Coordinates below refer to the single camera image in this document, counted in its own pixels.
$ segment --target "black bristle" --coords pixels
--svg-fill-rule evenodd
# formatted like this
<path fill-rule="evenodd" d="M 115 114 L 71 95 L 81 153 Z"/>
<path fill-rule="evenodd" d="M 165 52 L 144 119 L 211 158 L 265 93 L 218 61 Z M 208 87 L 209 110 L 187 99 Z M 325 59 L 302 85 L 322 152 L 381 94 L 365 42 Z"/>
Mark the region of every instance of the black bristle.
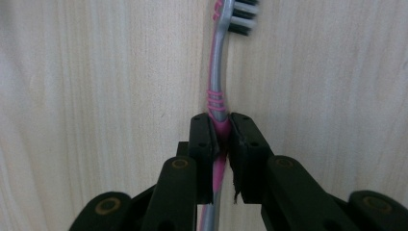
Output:
<path fill-rule="evenodd" d="M 255 6 L 258 4 L 258 0 L 235 0 L 236 2 L 241 2 L 241 3 L 245 3 L 248 5 L 252 5 Z"/>
<path fill-rule="evenodd" d="M 252 19 L 256 16 L 255 13 L 248 13 L 248 12 L 240 11 L 237 9 L 234 9 L 234 11 L 232 12 L 232 15 L 235 17 L 241 17 L 245 19 Z"/>
<path fill-rule="evenodd" d="M 228 27 L 229 32 L 234 32 L 243 36 L 249 36 L 250 28 L 231 23 Z"/>

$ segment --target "toothbrush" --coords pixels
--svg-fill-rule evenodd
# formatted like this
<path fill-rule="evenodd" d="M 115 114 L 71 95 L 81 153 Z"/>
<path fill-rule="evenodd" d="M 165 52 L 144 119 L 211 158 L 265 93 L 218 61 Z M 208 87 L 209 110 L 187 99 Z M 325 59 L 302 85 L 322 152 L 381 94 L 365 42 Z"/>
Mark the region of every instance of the toothbrush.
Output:
<path fill-rule="evenodd" d="M 217 0 L 213 20 L 216 24 L 211 48 L 208 80 L 208 110 L 212 119 L 221 152 L 213 166 L 214 204 L 203 206 L 200 230 L 217 230 L 219 200 L 226 163 L 226 143 L 231 130 L 221 86 L 222 47 L 227 31 L 248 36 L 255 26 L 253 18 L 258 13 L 257 0 Z"/>

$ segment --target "wood grain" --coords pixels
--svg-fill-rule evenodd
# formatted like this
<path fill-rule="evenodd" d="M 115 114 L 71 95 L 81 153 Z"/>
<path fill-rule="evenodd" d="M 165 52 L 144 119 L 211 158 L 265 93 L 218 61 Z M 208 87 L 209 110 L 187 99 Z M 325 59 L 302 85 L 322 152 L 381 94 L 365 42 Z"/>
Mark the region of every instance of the wood grain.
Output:
<path fill-rule="evenodd" d="M 0 230 L 66 230 L 157 181 L 205 112 L 213 2 L 0 2 Z M 231 111 L 330 193 L 408 206 L 408 2 L 265 1 L 225 49 Z M 220 230 L 265 230 L 233 204 Z"/>

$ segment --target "toothbrush head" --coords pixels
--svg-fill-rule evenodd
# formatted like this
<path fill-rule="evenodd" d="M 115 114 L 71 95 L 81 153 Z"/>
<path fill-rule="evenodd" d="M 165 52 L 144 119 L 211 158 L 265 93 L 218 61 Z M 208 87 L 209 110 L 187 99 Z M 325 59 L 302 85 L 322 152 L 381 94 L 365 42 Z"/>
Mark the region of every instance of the toothbrush head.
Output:
<path fill-rule="evenodd" d="M 248 36 L 255 27 L 254 20 L 259 12 L 257 0 L 236 0 L 228 31 Z"/>

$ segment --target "white bristle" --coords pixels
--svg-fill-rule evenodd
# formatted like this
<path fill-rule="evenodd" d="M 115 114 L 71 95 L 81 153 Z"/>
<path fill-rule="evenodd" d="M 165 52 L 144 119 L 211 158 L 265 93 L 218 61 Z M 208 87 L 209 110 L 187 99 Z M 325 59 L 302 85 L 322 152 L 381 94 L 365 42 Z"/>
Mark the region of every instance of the white bristle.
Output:
<path fill-rule="evenodd" d="M 257 6 L 251 6 L 241 2 L 235 2 L 234 8 L 243 12 L 254 13 L 257 14 L 259 12 L 259 8 Z"/>
<path fill-rule="evenodd" d="M 256 22 L 254 20 L 245 19 L 245 18 L 241 18 L 241 17 L 235 17 L 235 16 L 231 17 L 231 23 L 237 24 L 237 25 L 240 25 L 240 26 L 244 26 L 244 27 L 247 27 L 247 28 L 253 28 L 256 25 Z"/>

